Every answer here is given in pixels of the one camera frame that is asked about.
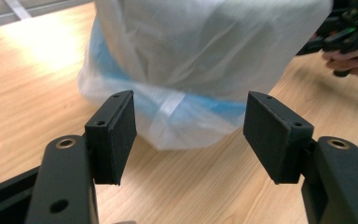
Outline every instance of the plastic-wrapped object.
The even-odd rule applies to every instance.
[[[134,90],[138,133],[157,149],[207,147],[243,123],[327,17],[325,0],[96,0],[80,91]]]

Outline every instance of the floor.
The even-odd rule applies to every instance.
[[[0,0],[0,26],[89,2],[92,0]]]

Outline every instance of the wooden surface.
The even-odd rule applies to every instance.
[[[91,4],[0,27],[0,182],[40,164],[45,145],[82,134],[98,109],[76,76]],[[358,144],[358,78],[319,54],[294,58],[271,92],[315,126]],[[298,185],[275,186],[238,130],[199,150],[156,151],[137,137],[121,186],[97,186],[101,223],[306,223]]]

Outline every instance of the black object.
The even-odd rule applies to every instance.
[[[0,223],[98,223],[94,181],[120,183],[135,136],[133,92],[111,96],[83,136],[51,141],[40,167],[0,184]]]
[[[339,50],[341,53],[358,50],[358,0],[335,0],[330,15],[297,55],[321,49]],[[345,77],[349,73],[350,71],[334,71],[337,77]]]
[[[313,127],[278,100],[249,92],[243,134],[276,184],[297,183],[309,223],[358,223],[358,147],[311,139]]]

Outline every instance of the human hand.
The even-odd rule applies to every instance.
[[[351,74],[358,76],[358,50],[341,54],[338,50],[324,52],[322,56],[327,60],[326,66],[336,71],[351,70]]]

